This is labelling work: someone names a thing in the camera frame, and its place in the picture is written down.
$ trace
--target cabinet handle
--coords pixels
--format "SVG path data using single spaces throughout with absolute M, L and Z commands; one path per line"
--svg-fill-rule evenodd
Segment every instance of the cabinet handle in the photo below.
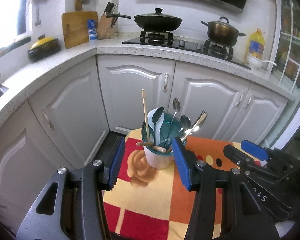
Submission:
M 169 76 L 169 74 L 166 73 L 166 77 L 165 77 L 165 79 L 164 79 L 164 84 L 163 84 L 163 92 L 167 92 L 168 76 Z
M 243 95 L 244 95 L 244 91 L 241 91 L 241 95 L 240 95 L 240 98 L 239 98 L 239 101 L 235 104 L 235 107 L 238 107 L 242 101 L 242 98 L 243 98 Z
M 248 107 L 248 105 L 250 105 L 251 98 L 252 98 L 252 94 L 250 94 L 248 103 L 244 106 L 244 109 L 246 109 Z
M 43 117 L 47 120 L 50 130 L 53 130 L 54 127 L 53 127 L 53 124 L 52 124 L 51 120 L 49 119 L 49 117 L 46 115 L 46 113 L 43 110 L 41 111 L 41 113 L 42 113 Z

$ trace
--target wooden stick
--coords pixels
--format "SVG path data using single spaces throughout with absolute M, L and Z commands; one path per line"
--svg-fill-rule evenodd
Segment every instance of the wooden stick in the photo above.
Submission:
M 144 142 L 137 142 L 137 146 L 153 146 L 153 143 L 144 143 Z
M 166 152 L 166 149 L 163 148 L 163 147 L 159 147 L 159 146 L 153 146 L 152 149 L 158 151 L 158 152 L 161 152 L 161 153 L 165 153 Z
M 142 99 L 143 99 L 143 111 L 145 112 L 147 142 L 150 143 L 148 114 L 147 114 L 147 107 L 146 107 L 146 91 L 144 89 L 142 90 Z
M 186 135 L 184 135 L 182 138 L 181 138 L 181 141 L 184 142 L 186 140 L 186 138 L 190 135 L 190 133 L 193 132 L 194 128 L 197 127 L 201 122 L 204 122 L 205 119 L 207 118 L 207 114 L 206 113 L 203 113 L 200 118 L 198 119 L 198 121 L 195 123 L 195 125 L 191 128 L 191 130 L 189 131 L 189 133 L 187 133 Z M 170 147 L 166 153 L 169 153 L 172 151 L 172 147 Z

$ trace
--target countertop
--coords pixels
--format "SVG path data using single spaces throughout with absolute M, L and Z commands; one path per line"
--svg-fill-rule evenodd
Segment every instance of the countertop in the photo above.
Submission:
M 190 51 L 149 45 L 122 44 L 126 40 L 129 40 L 129 38 L 117 37 L 110 40 L 85 43 L 68 50 L 62 50 L 39 62 L 26 65 L 14 73 L 2 83 L 9 90 L 0 98 L 0 127 L 27 98 L 41 87 L 61 73 L 96 54 L 161 57 L 194 63 L 242 77 L 264 86 L 289 100 L 294 99 L 290 91 L 281 86 L 276 78 L 272 75 L 269 76 L 268 71 L 248 70 L 222 59 Z

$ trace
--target gas stove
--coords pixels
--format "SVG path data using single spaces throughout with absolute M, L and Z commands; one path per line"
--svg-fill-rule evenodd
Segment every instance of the gas stove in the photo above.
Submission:
M 142 31 L 139 38 L 124 41 L 123 44 L 140 44 L 152 45 L 174 49 L 182 49 L 192 52 L 197 52 L 204 55 L 209 55 L 215 58 L 220 58 L 228 62 L 232 62 L 241 67 L 251 69 L 233 54 L 233 48 L 207 40 L 204 44 L 178 40 L 173 37 L 171 32 L 157 33 L 151 31 Z

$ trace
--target wooden cutting board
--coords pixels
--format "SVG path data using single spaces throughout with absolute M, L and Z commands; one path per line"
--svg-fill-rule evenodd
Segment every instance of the wooden cutting board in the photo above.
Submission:
M 95 20 L 98 26 L 97 12 L 68 12 L 61 19 L 66 49 L 89 42 L 87 20 Z

